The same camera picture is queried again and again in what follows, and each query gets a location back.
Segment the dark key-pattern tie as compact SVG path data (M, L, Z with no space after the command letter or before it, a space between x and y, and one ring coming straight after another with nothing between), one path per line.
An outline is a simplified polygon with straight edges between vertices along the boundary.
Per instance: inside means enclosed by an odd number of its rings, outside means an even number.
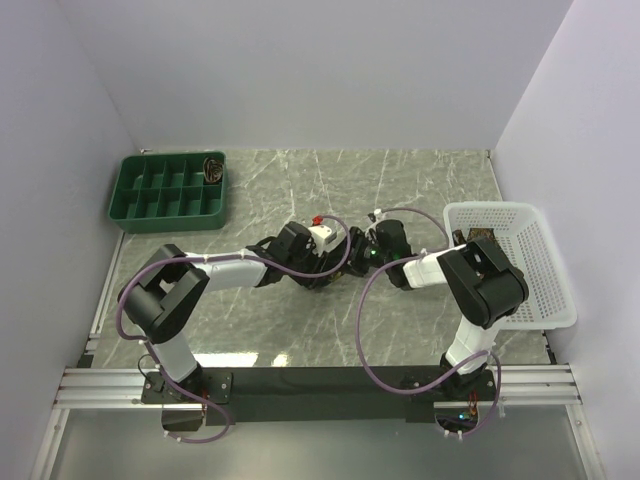
M470 228L466 233L462 229L456 229L452 232L452 240L454 246L467 244L472 240L486 238L493 244L498 245L497 238L492 228Z

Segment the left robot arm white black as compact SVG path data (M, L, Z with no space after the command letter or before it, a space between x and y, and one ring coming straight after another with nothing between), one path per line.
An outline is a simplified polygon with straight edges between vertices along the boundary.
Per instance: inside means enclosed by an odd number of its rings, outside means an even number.
M297 222L254 245L209 258L167 244L121 291L119 302L168 374L167 392L187 402L205 392L202 366L183 334L205 293L266 287L285 276L309 290L322 288L339 274L352 244L350 234L338 240L324 224L306 227Z

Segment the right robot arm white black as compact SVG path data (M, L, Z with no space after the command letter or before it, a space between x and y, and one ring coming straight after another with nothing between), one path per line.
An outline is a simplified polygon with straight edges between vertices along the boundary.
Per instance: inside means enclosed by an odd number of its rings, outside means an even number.
M444 354L445 370L430 383L401 389L379 378L367 363L360 338L362 309L370 288L387 270L399 266L413 289L439 284L449 287L462 318L454 341ZM365 283L356 311L355 344L367 376L383 390L398 394L423 394L438 386L452 399L465 397L475 386L476 374L494 357L494 340L504 320L529 298L522 271L487 236L475 237L447 250L396 259L376 270Z

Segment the rolled dark tie in tray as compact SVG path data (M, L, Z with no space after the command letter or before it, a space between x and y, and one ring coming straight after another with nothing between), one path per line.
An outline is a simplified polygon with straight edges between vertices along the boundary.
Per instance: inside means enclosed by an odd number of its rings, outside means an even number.
M223 157L209 156L204 159L202 165L203 183L214 185L221 182L224 176L225 159Z

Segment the blue floral yellow tie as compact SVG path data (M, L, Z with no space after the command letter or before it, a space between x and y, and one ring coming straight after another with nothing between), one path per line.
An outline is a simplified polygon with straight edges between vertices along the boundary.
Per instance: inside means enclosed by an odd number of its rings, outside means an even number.
M333 273L330 276L326 277L326 283L327 284L332 284L335 283L336 281L338 281L342 276L344 275L344 272L342 270L337 271L335 273Z

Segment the white plastic basket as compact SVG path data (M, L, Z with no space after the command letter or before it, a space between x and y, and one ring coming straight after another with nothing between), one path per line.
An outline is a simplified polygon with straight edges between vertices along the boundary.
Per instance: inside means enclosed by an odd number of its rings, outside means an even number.
M510 262L523 272L529 298L508 317L504 330L553 330L577 321L577 311L557 245L544 216L526 203L465 201L443 210L445 227L468 234L491 229Z

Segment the black base bar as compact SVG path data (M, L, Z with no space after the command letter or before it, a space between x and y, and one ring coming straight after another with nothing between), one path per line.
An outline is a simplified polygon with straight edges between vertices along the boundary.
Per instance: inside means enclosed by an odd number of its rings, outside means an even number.
M385 383L401 389L424 386L444 369L427 366L380 366L374 372ZM242 367L204 368L208 399L229 411L236 422L386 420L436 423L436 403L491 402L497 378L486 369L472 380L454 378L423 394L397 395L378 387L362 367ZM143 405L162 405L163 422L197 430L197 415L182 412L171 418L169 408L186 410L191 402L180 397L158 372L145 374Z

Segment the green compartment tray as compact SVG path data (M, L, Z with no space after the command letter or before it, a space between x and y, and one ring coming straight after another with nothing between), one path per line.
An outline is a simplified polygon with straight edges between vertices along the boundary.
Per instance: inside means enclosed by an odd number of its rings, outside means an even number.
M203 183L209 156L225 159L220 183ZM230 184L221 151L130 156L122 160L108 216L128 234L218 230L226 223Z

